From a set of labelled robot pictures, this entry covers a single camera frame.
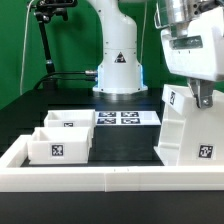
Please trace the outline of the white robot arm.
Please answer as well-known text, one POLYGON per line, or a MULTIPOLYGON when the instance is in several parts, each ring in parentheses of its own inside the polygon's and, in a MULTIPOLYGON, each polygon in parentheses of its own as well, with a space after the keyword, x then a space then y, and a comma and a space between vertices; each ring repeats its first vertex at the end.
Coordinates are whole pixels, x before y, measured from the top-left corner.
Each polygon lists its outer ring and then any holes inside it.
MULTIPOLYGON (((103 59, 93 90, 116 98, 145 91, 137 60, 137 25, 118 4, 149 0, 88 0, 103 35, 103 59)), ((224 80, 224 0, 155 0, 154 24, 168 70, 185 76, 197 106, 213 105, 214 84, 224 80)))

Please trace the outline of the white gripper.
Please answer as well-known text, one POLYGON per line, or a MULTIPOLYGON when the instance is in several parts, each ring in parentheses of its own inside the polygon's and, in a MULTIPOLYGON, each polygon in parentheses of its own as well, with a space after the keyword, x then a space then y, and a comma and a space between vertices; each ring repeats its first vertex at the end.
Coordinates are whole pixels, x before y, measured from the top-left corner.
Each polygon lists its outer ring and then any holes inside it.
POLYGON ((190 46, 180 48, 177 43, 182 39, 171 39, 167 29, 161 31, 166 64, 171 73, 191 77, 187 84, 198 108, 211 108, 213 82, 224 80, 223 17, 202 16, 189 24, 188 34, 190 46))

